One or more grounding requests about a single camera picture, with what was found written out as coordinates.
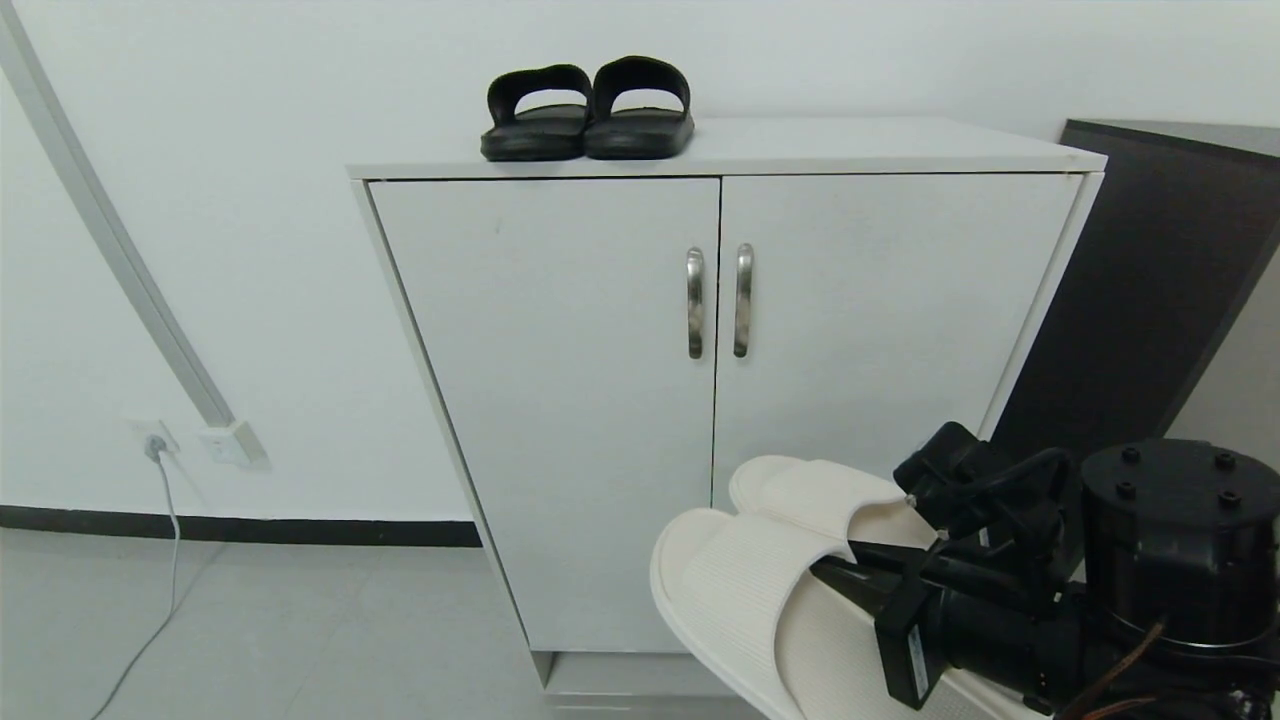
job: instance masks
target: white slipper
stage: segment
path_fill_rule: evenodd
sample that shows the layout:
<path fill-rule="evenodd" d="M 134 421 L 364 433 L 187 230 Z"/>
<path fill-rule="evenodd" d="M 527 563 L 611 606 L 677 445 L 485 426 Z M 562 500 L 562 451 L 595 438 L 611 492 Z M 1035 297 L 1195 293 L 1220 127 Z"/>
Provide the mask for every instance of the white slipper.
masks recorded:
<path fill-rule="evenodd" d="M 755 457 L 733 473 L 728 492 L 739 512 L 772 515 L 828 537 L 911 547 L 937 539 L 896 483 L 826 460 Z"/>
<path fill-rule="evenodd" d="M 771 720 L 1025 720 L 992 687 L 943 674 L 919 712 L 884 689 L 872 618 L 809 574 L 838 538 L 768 515 L 691 510 L 654 547 L 649 583 L 677 638 Z"/>

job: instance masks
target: slide sandal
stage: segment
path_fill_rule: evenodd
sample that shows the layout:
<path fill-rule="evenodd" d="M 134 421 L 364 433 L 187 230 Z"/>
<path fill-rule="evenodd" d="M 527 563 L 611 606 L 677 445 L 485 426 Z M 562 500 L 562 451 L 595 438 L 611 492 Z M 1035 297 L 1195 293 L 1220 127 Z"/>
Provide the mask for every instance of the slide sandal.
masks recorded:
<path fill-rule="evenodd" d="M 595 119 L 586 129 L 586 156 L 596 160 L 657 160 L 680 155 L 694 135 L 689 114 L 689 82 L 675 68 L 631 55 L 614 60 L 595 73 L 591 110 Z M 680 110 L 636 108 L 613 111 L 618 95 L 628 90 L 666 90 L 680 99 Z"/>
<path fill-rule="evenodd" d="M 934 529 L 906 505 L 892 480 L 826 460 L 764 455 L 744 462 L 728 482 L 739 512 L 767 514 L 841 539 L 927 548 Z M 858 533 L 852 536 L 852 515 Z"/>
<path fill-rule="evenodd" d="M 1016 700 L 943 673 L 920 711 L 884 689 L 872 618 L 809 573 L 837 538 L 767 515 L 691 510 L 663 530 L 654 602 L 689 651 L 771 720 L 1029 720 Z"/>
<path fill-rule="evenodd" d="M 544 105 L 516 111 L 520 99 L 541 90 L 576 90 L 589 99 L 591 81 L 577 65 L 516 70 L 489 83 L 493 128 L 480 136 L 480 154 L 494 163 L 568 160 L 582 155 L 589 110 L 582 105 Z"/>

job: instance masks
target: plug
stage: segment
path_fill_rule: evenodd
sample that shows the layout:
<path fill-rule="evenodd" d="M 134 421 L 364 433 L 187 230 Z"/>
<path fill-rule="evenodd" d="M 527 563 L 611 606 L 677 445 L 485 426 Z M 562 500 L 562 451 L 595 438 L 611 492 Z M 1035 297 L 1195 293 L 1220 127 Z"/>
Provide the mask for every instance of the plug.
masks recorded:
<path fill-rule="evenodd" d="M 147 436 L 147 442 L 142 447 L 142 454 L 147 456 L 148 460 L 160 464 L 160 454 L 169 450 L 169 443 L 164 441 L 160 436 Z"/>

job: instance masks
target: wall trim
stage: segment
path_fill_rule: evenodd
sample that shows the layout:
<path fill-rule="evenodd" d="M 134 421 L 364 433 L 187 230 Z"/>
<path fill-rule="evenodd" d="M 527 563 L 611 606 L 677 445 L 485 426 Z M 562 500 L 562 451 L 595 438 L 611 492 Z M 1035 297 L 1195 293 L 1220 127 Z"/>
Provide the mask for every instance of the wall trim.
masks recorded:
<path fill-rule="evenodd" d="M 466 520 L 253 520 L 179 515 L 182 539 L 271 544 L 480 547 Z M 0 505 L 0 528 L 87 536 L 172 538 L 168 515 Z"/>

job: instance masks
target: power cord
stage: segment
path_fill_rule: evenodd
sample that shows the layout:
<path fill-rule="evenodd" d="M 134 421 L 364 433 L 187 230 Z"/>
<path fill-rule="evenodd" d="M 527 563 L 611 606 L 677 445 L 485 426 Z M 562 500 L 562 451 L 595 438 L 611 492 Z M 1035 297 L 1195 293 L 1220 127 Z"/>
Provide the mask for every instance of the power cord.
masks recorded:
<path fill-rule="evenodd" d="M 182 542 L 182 528 L 178 525 L 178 514 L 173 511 L 173 493 L 169 491 L 169 474 L 165 473 L 164 462 L 160 461 L 160 454 L 166 452 L 168 450 L 169 447 L 160 436 L 148 436 L 146 446 L 143 447 L 143 452 L 147 459 L 155 462 L 156 468 L 160 469 L 160 480 L 164 483 L 164 501 L 169 507 L 169 521 L 173 524 L 173 560 L 169 564 L 169 612 L 164 616 L 164 621 L 160 623 L 156 632 L 151 633 L 147 642 L 142 643 L 138 652 L 133 655 L 133 660 L 129 660 L 129 664 L 124 666 L 124 671 L 120 673 L 120 679 L 115 682 L 115 685 L 111 687 L 111 692 L 106 696 L 106 700 L 102 701 L 102 706 L 97 708 L 97 712 L 95 712 L 90 720 L 97 720 L 104 712 L 106 712 L 106 707 L 111 705 L 113 700 L 115 700 L 115 693 L 120 692 L 120 685 L 124 684 L 124 679 L 129 676 L 129 673 L 138 662 L 138 659 L 142 657 L 142 653 L 151 647 L 151 643 L 155 642 L 157 637 L 160 637 L 160 633 L 169 626 L 169 620 L 173 620 L 173 614 L 178 610 L 178 544 Z"/>

